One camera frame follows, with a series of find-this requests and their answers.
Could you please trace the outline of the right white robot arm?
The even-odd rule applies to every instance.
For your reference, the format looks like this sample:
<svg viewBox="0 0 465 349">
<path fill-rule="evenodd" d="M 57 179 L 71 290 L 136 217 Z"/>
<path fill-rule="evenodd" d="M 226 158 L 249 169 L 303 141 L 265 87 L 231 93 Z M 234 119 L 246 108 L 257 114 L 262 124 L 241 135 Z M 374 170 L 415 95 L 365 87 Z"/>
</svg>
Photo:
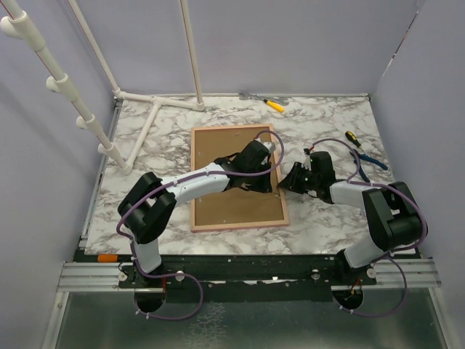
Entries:
<svg viewBox="0 0 465 349">
<path fill-rule="evenodd" d="M 298 194 L 315 192 L 327 204 L 343 204 L 365 212 L 369 234 L 336 255 L 333 274 L 341 284 L 351 284 L 364 268 L 385 255 L 412 248 L 427 235 L 426 220 L 403 182 L 381 185 L 336 178 L 329 153 L 307 152 L 296 162 L 279 188 Z"/>
</svg>

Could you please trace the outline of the pink picture frame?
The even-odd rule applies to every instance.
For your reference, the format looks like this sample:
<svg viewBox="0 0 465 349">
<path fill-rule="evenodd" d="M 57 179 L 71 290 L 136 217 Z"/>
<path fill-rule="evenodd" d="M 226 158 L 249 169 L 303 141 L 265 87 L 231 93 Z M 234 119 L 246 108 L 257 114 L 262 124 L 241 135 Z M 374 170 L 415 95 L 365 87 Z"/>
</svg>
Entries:
<svg viewBox="0 0 465 349">
<path fill-rule="evenodd" d="M 197 127 L 191 132 L 191 169 L 200 169 L 213 160 L 243 150 L 262 130 L 272 124 Z M 190 228 L 194 233 L 289 225 L 283 190 L 278 188 L 279 168 L 271 174 L 272 192 L 256 193 L 232 189 L 191 201 Z"/>
</svg>

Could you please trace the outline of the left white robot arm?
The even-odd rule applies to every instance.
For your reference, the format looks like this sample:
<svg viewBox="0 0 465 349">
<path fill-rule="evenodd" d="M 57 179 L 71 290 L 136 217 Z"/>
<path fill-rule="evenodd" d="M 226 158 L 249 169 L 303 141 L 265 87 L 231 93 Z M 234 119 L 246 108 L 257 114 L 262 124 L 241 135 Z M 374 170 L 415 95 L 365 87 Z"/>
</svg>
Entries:
<svg viewBox="0 0 465 349">
<path fill-rule="evenodd" d="M 258 193 L 272 191 L 270 172 L 273 142 L 252 140 L 239 153 L 220 157 L 202 169 L 159 178 L 141 176 L 118 207 L 117 233 L 130 239 L 138 266 L 135 278 L 150 287 L 161 276 L 158 238 L 178 206 L 212 193 L 241 188 Z"/>
</svg>

